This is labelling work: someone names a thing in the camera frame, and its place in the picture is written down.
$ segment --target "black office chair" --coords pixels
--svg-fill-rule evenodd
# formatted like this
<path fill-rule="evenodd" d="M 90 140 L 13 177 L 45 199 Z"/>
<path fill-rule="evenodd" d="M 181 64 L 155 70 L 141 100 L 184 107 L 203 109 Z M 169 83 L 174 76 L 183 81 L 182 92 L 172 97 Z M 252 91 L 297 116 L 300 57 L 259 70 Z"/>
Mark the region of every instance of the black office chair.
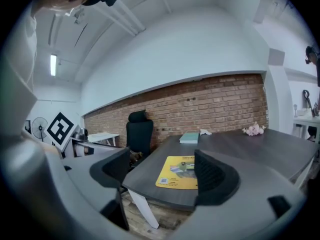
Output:
<path fill-rule="evenodd" d="M 142 158 L 131 166 L 131 169 L 133 169 L 150 155 L 154 122 L 147 119 L 146 110 L 131 113 L 128 120 L 129 122 L 126 124 L 126 146 L 133 152 L 142 153 Z"/>

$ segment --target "person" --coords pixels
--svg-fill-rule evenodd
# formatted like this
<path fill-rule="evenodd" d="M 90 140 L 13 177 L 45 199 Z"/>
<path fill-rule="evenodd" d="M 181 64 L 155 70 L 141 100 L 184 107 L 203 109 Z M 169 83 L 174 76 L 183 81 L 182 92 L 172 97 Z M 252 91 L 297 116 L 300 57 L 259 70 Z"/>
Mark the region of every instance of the person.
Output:
<path fill-rule="evenodd" d="M 42 8 L 54 11 L 66 11 L 88 3 L 89 0 L 33 0 L 14 26 L 10 37 L 6 40 L 0 54 L 2 69 L 0 82 L 5 90 L 13 87 L 18 99 L 1 96 L 0 101 L 5 104 L 2 111 L 0 135 L 17 136 L 22 131 L 22 137 L 39 142 L 23 128 L 28 111 L 36 102 L 33 94 L 33 72 L 37 56 L 37 35 L 35 15 Z M 40 142 L 46 152 L 58 154 L 58 150 L 49 144 Z"/>
<path fill-rule="evenodd" d="M 318 58 L 318 55 L 315 49 L 311 46 L 307 46 L 305 49 L 305 56 L 307 57 L 307 59 L 305 60 L 307 64 L 313 63 L 316 66 L 317 85 L 318 87 L 320 87 L 320 59 Z M 314 115 L 318 116 L 319 110 L 320 110 L 320 93 L 319 93 L 317 107 L 313 109 Z M 310 140 L 313 140 L 317 136 L 317 128 L 313 126 L 309 126 L 308 133 L 310 135 Z"/>

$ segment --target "pink flowers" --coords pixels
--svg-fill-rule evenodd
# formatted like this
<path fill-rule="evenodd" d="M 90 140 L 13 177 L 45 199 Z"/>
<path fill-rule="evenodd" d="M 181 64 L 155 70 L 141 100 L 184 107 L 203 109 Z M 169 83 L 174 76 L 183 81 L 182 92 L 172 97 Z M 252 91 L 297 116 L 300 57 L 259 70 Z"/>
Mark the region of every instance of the pink flowers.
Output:
<path fill-rule="evenodd" d="M 259 124 L 257 122 L 254 122 L 254 124 L 252 126 L 250 126 L 249 128 L 243 128 L 242 132 L 244 134 L 248 134 L 249 136 L 254 136 L 254 135 L 258 135 L 258 134 L 264 134 L 264 130 L 266 127 L 262 126 L 259 127 Z"/>

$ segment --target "electric fan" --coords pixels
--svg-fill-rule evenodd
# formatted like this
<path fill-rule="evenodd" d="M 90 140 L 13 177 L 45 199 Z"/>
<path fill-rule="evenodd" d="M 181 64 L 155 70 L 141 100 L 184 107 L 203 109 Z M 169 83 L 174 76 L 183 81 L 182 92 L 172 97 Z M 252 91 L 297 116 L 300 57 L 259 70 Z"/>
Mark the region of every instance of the electric fan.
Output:
<path fill-rule="evenodd" d="M 47 136 L 44 131 L 48 125 L 48 122 L 43 117 L 37 117 L 32 122 L 32 133 L 34 136 L 36 136 L 38 139 L 41 139 L 42 142 L 44 141 L 44 138 Z"/>

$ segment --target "white desk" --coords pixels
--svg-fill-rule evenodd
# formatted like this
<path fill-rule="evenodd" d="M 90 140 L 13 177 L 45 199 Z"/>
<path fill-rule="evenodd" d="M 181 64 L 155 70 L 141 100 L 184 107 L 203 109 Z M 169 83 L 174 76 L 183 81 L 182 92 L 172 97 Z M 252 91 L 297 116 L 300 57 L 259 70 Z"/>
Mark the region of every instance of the white desk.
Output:
<path fill-rule="evenodd" d="M 307 114 L 303 116 L 293 117 L 293 123 L 303 126 L 312 126 L 316 127 L 316 137 L 315 137 L 315 143 L 319 143 L 320 139 L 320 116 L 312 117 L 311 111 L 308 111 Z M 303 130 L 303 138 L 306 135 L 306 130 Z"/>
<path fill-rule="evenodd" d="M 109 132 L 99 132 L 99 133 L 88 135 L 88 141 L 92 142 L 92 143 L 95 143 L 95 142 L 99 143 L 103 140 L 106 140 L 108 145 L 111 145 L 108 139 L 112 139 L 113 145 L 116 146 L 115 137 L 117 137 L 117 136 L 119 136 L 119 134 L 113 134 L 113 133 L 109 133 Z"/>

